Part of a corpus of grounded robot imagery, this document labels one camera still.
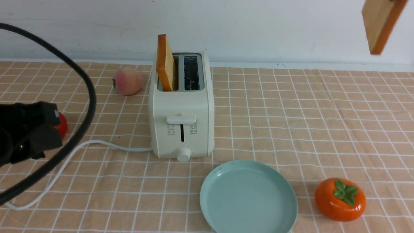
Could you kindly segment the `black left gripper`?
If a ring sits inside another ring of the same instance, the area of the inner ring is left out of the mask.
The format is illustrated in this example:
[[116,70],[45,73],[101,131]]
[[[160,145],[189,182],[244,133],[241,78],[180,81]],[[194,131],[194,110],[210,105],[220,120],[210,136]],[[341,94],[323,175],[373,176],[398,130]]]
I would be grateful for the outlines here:
[[63,145],[55,103],[14,103],[0,106],[1,166],[45,157]]

